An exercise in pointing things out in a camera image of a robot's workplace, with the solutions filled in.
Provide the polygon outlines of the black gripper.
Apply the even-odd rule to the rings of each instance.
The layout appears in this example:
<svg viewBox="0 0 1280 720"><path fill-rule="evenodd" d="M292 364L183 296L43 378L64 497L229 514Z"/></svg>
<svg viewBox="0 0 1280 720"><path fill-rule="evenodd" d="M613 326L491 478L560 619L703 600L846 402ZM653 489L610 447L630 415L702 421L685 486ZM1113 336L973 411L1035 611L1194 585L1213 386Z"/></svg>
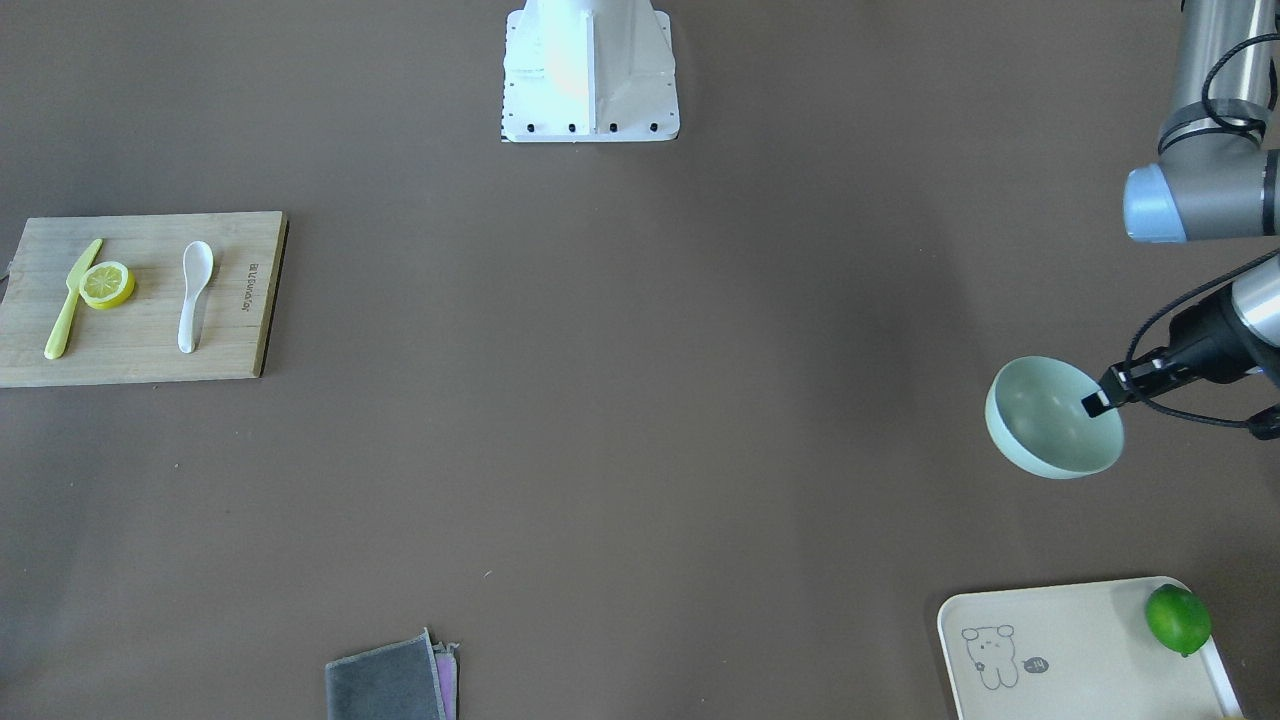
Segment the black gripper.
<svg viewBox="0 0 1280 720"><path fill-rule="evenodd" d="M1180 387L1193 380L1230 384L1260 370L1260 342L1244 327L1229 287L1216 290L1175 315L1169 346L1143 363L1116 363L1098 379L1098 389L1082 400L1089 419L1129 404L1146 402L1152 387Z"/></svg>

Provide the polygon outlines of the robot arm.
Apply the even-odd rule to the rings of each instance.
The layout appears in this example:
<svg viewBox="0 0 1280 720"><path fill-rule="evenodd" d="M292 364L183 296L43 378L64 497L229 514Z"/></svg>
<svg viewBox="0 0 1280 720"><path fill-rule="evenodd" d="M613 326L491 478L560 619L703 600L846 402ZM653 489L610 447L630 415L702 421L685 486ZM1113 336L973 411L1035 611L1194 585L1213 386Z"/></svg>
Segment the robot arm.
<svg viewBox="0 0 1280 720"><path fill-rule="evenodd" d="M1275 1L1184 1L1171 109L1157 160L1126 178L1123 215L1142 243L1277 234ZM1098 418L1196 380L1277 379L1277 255L1268 252L1170 302L1169 342L1124 359L1082 400Z"/></svg>

